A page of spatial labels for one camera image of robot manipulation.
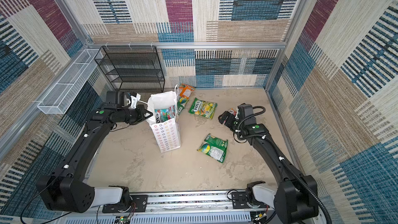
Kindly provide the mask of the white paper bag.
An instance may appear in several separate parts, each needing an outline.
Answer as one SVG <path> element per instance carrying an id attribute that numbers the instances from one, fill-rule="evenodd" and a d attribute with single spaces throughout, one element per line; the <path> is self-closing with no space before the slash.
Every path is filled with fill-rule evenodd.
<path id="1" fill-rule="evenodd" d="M 162 153 L 181 147 L 177 101 L 178 85 L 172 91 L 152 94 L 147 101 L 147 111 L 153 113 L 147 122 Z"/>

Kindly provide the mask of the pink Fox's candy bag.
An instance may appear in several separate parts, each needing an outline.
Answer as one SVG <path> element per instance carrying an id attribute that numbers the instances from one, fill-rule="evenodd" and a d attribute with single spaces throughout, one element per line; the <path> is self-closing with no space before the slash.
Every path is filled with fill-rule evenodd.
<path id="1" fill-rule="evenodd" d="M 234 116 L 236 115 L 236 111 L 234 109 L 232 109 L 232 108 L 229 109 L 228 112 L 231 113 Z"/>

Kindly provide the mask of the teal Fox's candy bag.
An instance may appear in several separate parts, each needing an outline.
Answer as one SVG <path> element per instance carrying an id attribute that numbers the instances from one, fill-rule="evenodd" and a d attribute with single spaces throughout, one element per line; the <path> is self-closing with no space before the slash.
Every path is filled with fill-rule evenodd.
<path id="1" fill-rule="evenodd" d="M 155 119 L 157 123 L 163 123 L 170 119 L 174 119 L 176 116 L 175 106 L 169 108 L 155 110 Z"/>

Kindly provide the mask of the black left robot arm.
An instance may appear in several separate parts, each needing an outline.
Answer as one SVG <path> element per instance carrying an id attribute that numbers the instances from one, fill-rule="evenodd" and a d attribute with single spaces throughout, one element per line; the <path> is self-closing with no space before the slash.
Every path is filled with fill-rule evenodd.
<path id="1" fill-rule="evenodd" d="M 140 98 L 136 92 L 107 92 L 106 102 L 89 114 L 84 130 L 66 157 L 50 175 L 37 181 L 36 188 L 48 210 L 84 213 L 101 205 L 122 210 L 131 207 L 127 187 L 95 188 L 84 179 L 99 146 L 117 124 L 137 125 L 152 117 L 152 112 L 138 103 Z"/>

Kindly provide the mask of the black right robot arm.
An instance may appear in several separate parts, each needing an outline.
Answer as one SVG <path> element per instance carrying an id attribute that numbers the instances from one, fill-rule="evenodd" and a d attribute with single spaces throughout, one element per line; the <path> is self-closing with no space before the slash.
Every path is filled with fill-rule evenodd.
<path id="1" fill-rule="evenodd" d="M 239 143 L 248 142 L 260 154 L 277 182 L 276 187 L 264 181 L 249 183 L 246 204 L 252 208 L 267 205 L 284 224 L 317 217 L 320 209 L 317 183 L 312 176 L 298 170 L 276 145 L 265 125 L 257 123 L 256 117 L 265 111 L 263 106 L 241 104 L 236 114 L 225 111 L 218 117 Z"/>

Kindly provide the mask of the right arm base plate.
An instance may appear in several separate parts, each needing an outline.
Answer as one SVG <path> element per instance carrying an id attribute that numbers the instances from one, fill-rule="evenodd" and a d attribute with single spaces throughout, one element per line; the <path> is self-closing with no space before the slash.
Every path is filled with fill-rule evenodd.
<path id="1" fill-rule="evenodd" d="M 266 209 L 267 205 L 264 203 L 251 204 L 247 199 L 247 195 L 244 192 L 233 191 L 230 193 L 232 199 L 233 209 Z"/>

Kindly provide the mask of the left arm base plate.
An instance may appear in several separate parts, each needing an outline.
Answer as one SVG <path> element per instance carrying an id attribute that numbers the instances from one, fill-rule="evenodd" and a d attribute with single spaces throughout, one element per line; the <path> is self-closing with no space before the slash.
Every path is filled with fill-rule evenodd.
<path id="1" fill-rule="evenodd" d="M 118 204 L 107 204 L 102 208 L 103 214 L 132 214 L 135 213 L 143 213 L 146 211 L 148 195 L 131 195 L 131 203 L 127 206 Z"/>

